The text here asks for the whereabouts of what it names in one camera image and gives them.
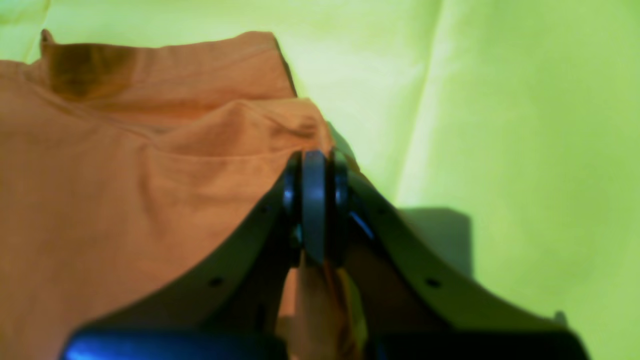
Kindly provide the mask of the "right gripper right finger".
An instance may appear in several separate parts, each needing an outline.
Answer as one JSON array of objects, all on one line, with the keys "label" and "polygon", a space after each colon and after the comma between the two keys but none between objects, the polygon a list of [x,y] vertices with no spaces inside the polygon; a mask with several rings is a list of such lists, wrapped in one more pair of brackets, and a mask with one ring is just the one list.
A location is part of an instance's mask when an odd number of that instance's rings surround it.
[{"label": "right gripper right finger", "polygon": [[523,310],[454,269],[398,210],[351,171],[327,160],[327,259],[362,301],[368,360],[587,360],[578,335]]}]

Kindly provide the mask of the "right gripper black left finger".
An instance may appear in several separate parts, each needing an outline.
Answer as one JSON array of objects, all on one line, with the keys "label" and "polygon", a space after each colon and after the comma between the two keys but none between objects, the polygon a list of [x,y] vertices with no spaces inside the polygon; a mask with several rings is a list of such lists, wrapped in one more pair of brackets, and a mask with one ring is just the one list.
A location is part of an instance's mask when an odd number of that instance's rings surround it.
[{"label": "right gripper black left finger", "polygon": [[231,236],[151,295],[82,326],[64,360],[286,360],[275,335],[284,282],[295,262],[293,215],[302,154]]}]

